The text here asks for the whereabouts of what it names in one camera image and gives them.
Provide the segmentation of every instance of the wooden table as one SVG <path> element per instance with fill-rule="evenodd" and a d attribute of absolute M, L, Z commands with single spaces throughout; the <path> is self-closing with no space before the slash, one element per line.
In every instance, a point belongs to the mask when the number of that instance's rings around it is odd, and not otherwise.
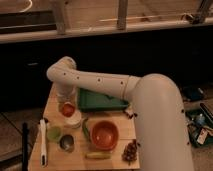
<path fill-rule="evenodd" d="M 128 119 L 121 111 L 104 111 L 93 113 L 82 113 L 82 117 L 89 116 L 87 126 L 90 128 L 99 120 L 113 121 L 119 130 L 119 141 L 116 148 L 112 151 L 110 159 L 86 159 L 85 153 L 92 149 L 82 132 L 81 127 L 71 128 L 66 124 L 65 118 L 59 111 L 59 103 L 56 98 L 56 90 L 54 85 L 50 91 L 50 95 L 44 110 L 43 117 L 49 120 L 50 126 L 60 126 L 63 134 L 72 134 L 75 140 L 75 147 L 72 153 L 68 153 L 60 149 L 59 145 L 54 142 L 47 143 L 48 149 L 48 165 L 41 166 L 41 133 L 38 132 L 36 142 L 34 144 L 32 154 L 28 164 L 28 170 L 114 170 L 114 169 L 138 169 L 139 156 L 137 160 L 130 165 L 122 161 L 122 153 L 125 146 L 135 139 L 135 127 L 133 119 Z"/>

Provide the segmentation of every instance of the dark floor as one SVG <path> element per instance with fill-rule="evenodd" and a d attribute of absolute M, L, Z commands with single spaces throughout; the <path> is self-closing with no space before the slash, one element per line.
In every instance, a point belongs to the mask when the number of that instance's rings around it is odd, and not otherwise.
<path fill-rule="evenodd" d="M 38 131 L 43 108 L 0 113 L 0 170 L 22 169 L 22 125 L 27 123 L 28 153 L 30 155 Z"/>

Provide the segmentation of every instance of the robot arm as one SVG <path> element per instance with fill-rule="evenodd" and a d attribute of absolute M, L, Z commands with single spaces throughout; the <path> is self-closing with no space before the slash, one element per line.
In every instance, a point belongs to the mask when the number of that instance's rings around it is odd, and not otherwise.
<path fill-rule="evenodd" d="M 69 96 L 72 87 L 78 86 L 132 102 L 138 114 L 134 121 L 141 144 L 140 170 L 194 170 L 182 98 L 168 77 L 81 72 L 69 57 L 53 64 L 47 76 L 56 83 L 58 97 Z"/>

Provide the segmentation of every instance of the cable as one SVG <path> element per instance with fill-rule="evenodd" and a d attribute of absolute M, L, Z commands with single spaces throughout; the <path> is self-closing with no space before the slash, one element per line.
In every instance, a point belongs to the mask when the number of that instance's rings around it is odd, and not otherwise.
<path fill-rule="evenodd" d="M 30 4 L 26 8 L 22 9 L 19 12 L 26 12 L 26 11 L 28 11 L 33 6 L 32 0 L 28 0 L 28 1 L 29 1 Z"/>

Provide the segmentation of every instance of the wall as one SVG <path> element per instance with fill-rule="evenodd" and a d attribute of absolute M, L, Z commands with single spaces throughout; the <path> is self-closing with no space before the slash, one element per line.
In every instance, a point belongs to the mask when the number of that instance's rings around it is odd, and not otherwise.
<path fill-rule="evenodd" d="M 46 70 L 65 55 L 84 71 L 162 73 L 181 85 L 212 81 L 212 45 L 207 42 L 212 37 L 213 26 L 202 26 L 1 44 L 1 110 L 45 105 L 51 86 Z"/>

